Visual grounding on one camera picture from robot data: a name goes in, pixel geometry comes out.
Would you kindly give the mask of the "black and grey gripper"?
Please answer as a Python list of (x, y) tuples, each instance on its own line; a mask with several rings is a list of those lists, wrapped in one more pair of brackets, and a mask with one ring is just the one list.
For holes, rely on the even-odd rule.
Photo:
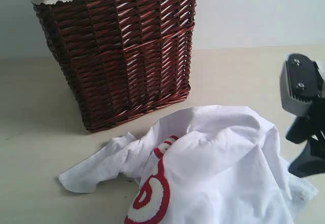
[(280, 95), (282, 108), (296, 117), (286, 138), (295, 144), (309, 138), (288, 171), (299, 178), (324, 174), (324, 61), (290, 54), (281, 70)]

